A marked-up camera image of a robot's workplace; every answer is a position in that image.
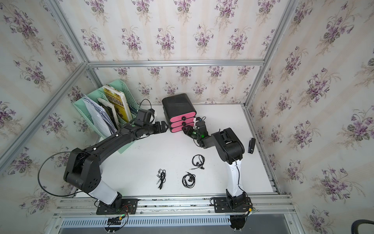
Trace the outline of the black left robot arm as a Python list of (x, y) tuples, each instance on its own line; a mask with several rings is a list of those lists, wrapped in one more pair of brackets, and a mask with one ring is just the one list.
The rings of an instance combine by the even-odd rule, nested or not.
[(108, 207), (118, 210), (122, 195), (112, 189), (101, 177), (101, 164), (123, 146), (150, 136), (165, 133), (165, 121), (155, 123), (128, 123), (110, 137), (85, 149), (74, 149), (68, 158), (63, 179), (82, 192), (96, 198)]

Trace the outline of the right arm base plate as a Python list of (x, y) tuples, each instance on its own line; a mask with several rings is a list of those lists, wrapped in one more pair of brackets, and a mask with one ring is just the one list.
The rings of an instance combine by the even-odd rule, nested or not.
[(215, 213), (250, 213), (253, 205), (250, 198), (238, 196), (235, 198), (213, 197), (210, 205), (214, 207)]

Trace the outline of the black earphones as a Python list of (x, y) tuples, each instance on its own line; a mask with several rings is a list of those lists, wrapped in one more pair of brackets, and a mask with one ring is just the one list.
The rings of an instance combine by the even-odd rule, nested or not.
[(196, 176), (192, 173), (187, 173), (182, 178), (182, 184), (185, 188), (191, 189), (195, 186)]
[(166, 170), (159, 169), (157, 177), (159, 178), (157, 182), (158, 189), (161, 190), (163, 188), (164, 183), (166, 182)]
[(192, 160), (193, 168), (191, 170), (201, 169), (204, 170), (205, 157), (203, 155), (194, 155)]

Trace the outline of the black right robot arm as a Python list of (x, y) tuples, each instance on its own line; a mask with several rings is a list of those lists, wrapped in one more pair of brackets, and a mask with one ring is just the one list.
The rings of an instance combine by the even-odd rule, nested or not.
[(208, 134), (204, 123), (193, 127), (186, 125), (182, 128), (185, 135), (195, 140), (200, 148), (214, 147), (220, 159), (226, 164), (228, 170), (227, 201), (236, 205), (247, 199), (242, 188), (241, 160), (244, 146), (231, 128)]

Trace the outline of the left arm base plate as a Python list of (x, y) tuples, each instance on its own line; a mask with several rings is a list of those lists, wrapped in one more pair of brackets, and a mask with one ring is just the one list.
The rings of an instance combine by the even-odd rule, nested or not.
[(134, 215), (138, 201), (138, 199), (121, 199), (121, 201), (117, 200), (112, 205), (107, 205), (101, 201), (97, 206), (96, 215), (122, 215), (126, 213)]

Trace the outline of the pink bottom drawer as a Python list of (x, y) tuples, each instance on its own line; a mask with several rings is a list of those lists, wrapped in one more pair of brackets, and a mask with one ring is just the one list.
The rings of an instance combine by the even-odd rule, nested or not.
[(177, 127), (173, 127), (173, 128), (171, 128), (170, 131), (171, 131), (172, 133), (176, 133), (176, 132), (183, 131), (183, 128), (184, 128), (184, 126), (181, 125), (181, 126), (177, 126)]

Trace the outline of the pink top drawer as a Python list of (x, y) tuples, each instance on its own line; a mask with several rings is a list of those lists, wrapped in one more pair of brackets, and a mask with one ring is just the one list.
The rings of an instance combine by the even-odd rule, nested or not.
[(194, 118), (196, 116), (196, 112), (188, 112), (185, 114), (173, 116), (170, 118), (170, 122), (179, 122), (179, 121), (185, 121), (186, 119)]

